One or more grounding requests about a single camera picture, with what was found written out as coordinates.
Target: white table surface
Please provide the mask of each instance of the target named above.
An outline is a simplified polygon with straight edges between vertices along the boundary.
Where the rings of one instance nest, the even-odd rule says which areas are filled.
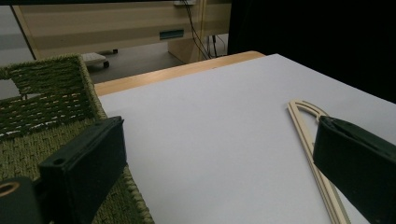
[[[100,97],[156,223],[330,223],[292,99],[396,144],[395,104],[277,54]]]

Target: desk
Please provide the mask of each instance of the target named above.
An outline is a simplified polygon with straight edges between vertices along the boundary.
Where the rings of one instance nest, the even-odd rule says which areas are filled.
[[[125,119],[128,163],[157,223],[330,223],[287,109],[294,98],[396,144],[395,104],[281,55],[248,54],[100,96]],[[352,223],[367,223],[341,199]]]
[[[231,0],[197,0],[191,19],[200,38],[228,33]],[[64,53],[88,53],[168,42],[169,52],[184,63],[201,54],[192,41],[184,6],[172,1],[13,7],[37,59]],[[160,32],[184,35],[160,39]]]

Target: gray floor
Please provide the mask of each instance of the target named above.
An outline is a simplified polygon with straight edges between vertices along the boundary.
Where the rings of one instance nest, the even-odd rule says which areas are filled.
[[[228,35],[218,35],[216,45],[218,56],[226,54],[227,43]],[[215,51],[212,44],[210,48],[210,53],[214,56]],[[106,56],[110,66],[108,68],[104,68],[102,64],[89,66],[88,71],[90,72],[93,83],[130,77],[184,64],[168,52],[165,42],[128,49],[118,49],[118,53],[116,54],[113,54],[112,50],[99,53]]]

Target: wooden table edge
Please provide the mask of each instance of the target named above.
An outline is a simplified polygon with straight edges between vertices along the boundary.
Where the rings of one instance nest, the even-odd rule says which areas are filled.
[[[124,77],[107,82],[94,84],[96,94],[103,96],[117,91],[125,91],[134,87],[148,85],[150,83],[164,81],[173,77],[186,76],[197,72],[206,71],[209,69],[222,67],[233,63],[241,63],[244,61],[264,57],[265,55],[257,51],[247,51],[233,55],[224,56],[217,59],[201,61],[198,63],[188,63],[181,66],[166,68],[154,72],[149,72],[141,75]]]

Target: wall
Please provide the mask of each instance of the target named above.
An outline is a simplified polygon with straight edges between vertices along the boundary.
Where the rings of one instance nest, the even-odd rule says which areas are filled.
[[[33,60],[20,27],[8,6],[0,6],[0,66]],[[0,99],[18,95],[11,80],[0,79]]]

